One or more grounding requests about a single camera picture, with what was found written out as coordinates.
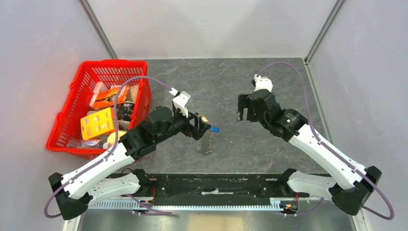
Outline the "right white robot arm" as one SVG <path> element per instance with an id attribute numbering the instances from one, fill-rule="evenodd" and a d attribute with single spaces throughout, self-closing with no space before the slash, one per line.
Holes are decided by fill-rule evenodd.
<path id="1" fill-rule="evenodd" d="M 341 211 L 355 216 L 374 191 L 382 173 L 353 161 L 310 127 L 309 121 L 294 109 L 282 109 L 274 93 L 257 90 L 238 96 L 238 120 L 258 122 L 275 137 L 297 147 L 323 167 L 328 177 L 302 173 L 289 168 L 278 178 L 278 191 L 284 197 L 307 193 L 331 200 Z"/>

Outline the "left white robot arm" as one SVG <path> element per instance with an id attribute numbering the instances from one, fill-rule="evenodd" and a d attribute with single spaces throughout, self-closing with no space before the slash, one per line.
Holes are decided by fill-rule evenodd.
<path id="1" fill-rule="evenodd" d="M 53 194 L 44 207 L 55 199 L 61 216 L 70 220 L 83 214 L 89 206 L 100 201 L 126 194 L 146 196 L 151 184 L 143 170 L 134 170 L 125 176 L 107 180 L 116 170 L 129 165 L 156 150 L 159 143 L 182 133 L 199 140 L 211 128 L 208 119 L 198 113 L 183 115 L 180 109 L 158 106 L 145 120 L 128 130 L 104 153 L 77 170 L 67 174 L 53 173 L 48 180 Z"/>

